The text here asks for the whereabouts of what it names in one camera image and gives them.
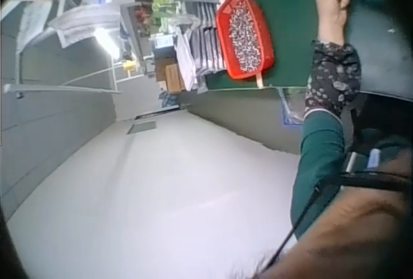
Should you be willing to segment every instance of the small metal part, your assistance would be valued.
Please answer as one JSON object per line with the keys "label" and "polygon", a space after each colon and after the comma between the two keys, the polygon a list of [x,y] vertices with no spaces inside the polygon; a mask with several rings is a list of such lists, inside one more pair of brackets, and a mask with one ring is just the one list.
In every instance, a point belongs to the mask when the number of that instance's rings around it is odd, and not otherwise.
{"label": "small metal part", "polygon": [[241,70],[251,72],[261,64],[261,51],[252,15],[244,1],[239,2],[230,18],[230,38]]}

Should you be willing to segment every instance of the green sleeve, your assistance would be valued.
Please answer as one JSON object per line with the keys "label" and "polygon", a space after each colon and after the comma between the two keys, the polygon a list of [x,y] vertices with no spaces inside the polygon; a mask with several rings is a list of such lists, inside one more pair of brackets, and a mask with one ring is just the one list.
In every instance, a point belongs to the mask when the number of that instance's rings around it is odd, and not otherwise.
{"label": "green sleeve", "polygon": [[[327,176],[340,173],[344,159],[345,142],[339,120],[328,112],[315,111],[309,114],[303,124],[301,159],[292,193],[290,215],[293,224],[307,204],[315,184]],[[323,191],[299,225],[297,238],[301,237],[324,211],[338,190]]]}

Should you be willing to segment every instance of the cardboard box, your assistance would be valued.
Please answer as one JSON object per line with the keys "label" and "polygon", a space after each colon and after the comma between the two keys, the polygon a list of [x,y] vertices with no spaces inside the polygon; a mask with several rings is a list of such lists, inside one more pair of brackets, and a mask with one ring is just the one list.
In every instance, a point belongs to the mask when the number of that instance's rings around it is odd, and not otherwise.
{"label": "cardboard box", "polygon": [[164,58],[159,58],[155,59],[154,64],[155,64],[155,75],[156,75],[156,81],[165,81],[165,68],[168,65],[176,63],[176,59],[172,57],[164,57]]}
{"label": "cardboard box", "polygon": [[181,73],[177,64],[168,65],[165,68],[166,90],[168,93],[177,94],[185,89]]}

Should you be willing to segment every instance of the patterned sleeve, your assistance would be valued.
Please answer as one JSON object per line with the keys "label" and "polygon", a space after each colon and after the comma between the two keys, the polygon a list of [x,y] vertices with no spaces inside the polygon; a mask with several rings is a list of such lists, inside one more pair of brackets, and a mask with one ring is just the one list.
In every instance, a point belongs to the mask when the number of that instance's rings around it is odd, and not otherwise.
{"label": "patterned sleeve", "polygon": [[315,41],[312,70],[308,78],[305,116],[326,110],[340,117],[360,91],[361,65],[356,49],[345,44]]}

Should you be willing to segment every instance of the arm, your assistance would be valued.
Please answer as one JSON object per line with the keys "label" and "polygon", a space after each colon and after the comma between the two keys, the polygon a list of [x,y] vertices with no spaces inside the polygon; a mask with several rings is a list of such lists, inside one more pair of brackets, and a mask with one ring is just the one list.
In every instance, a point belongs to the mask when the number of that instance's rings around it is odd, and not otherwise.
{"label": "arm", "polygon": [[[315,184],[341,171],[344,160],[344,136],[341,123],[328,112],[311,113],[303,125],[301,159],[294,182],[291,220],[294,223],[309,200]],[[331,202],[337,190],[326,191],[307,213],[296,231],[297,238],[311,226]]]}
{"label": "arm", "polygon": [[[351,45],[314,42],[308,80],[301,159],[293,188],[291,220],[295,223],[315,184],[341,172],[345,142],[340,115],[359,90],[359,58]],[[317,200],[296,231],[299,238],[325,210],[338,189],[329,189]]]}

